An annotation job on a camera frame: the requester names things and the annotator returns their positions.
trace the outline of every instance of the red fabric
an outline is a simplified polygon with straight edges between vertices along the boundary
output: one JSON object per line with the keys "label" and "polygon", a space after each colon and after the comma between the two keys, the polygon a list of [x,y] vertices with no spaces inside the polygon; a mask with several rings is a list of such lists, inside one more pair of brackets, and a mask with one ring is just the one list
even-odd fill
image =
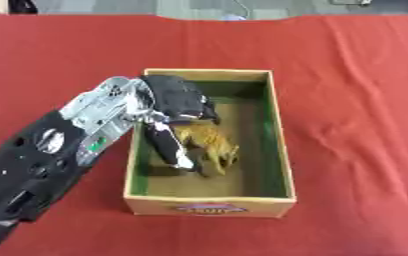
{"label": "red fabric", "polygon": [[0,255],[408,255],[408,16],[0,17],[0,143],[148,67],[274,70],[298,204],[280,220],[133,216],[125,138]]}

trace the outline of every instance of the red table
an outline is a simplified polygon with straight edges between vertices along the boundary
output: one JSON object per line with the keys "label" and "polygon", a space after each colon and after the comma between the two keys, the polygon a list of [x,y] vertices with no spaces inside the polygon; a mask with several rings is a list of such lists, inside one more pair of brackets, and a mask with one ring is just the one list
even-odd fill
{"label": "red table", "polygon": [[147,67],[274,70],[298,204],[280,220],[133,216],[124,138],[0,255],[408,255],[408,16],[0,17],[0,143]]}

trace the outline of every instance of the cardboard box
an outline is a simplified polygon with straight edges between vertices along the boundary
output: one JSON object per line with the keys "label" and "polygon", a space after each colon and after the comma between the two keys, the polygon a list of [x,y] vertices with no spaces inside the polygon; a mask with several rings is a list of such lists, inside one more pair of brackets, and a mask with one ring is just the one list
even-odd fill
{"label": "cardboard box", "polygon": [[220,129],[240,146],[226,176],[210,178],[166,166],[134,129],[124,199],[135,214],[280,217],[295,202],[271,71],[147,69],[194,81],[216,103]]}

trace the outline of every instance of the printed logo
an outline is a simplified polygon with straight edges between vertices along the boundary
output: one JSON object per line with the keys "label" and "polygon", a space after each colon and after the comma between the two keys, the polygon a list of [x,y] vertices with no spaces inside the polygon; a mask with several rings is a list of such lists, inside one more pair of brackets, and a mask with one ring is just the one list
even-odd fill
{"label": "printed logo", "polygon": [[195,215],[223,215],[248,211],[247,209],[224,203],[186,204],[175,207],[174,209]]}

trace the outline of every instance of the robotic hand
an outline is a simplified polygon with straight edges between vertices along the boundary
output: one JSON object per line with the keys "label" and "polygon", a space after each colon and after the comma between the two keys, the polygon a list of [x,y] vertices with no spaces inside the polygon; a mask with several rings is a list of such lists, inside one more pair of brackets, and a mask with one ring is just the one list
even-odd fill
{"label": "robotic hand", "polygon": [[212,119],[214,105],[175,76],[111,77],[49,112],[0,146],[0,243],[20,221],[34,221],[75,185],[103,152],[142,123],[172,167],[193,170],[169,123]]}

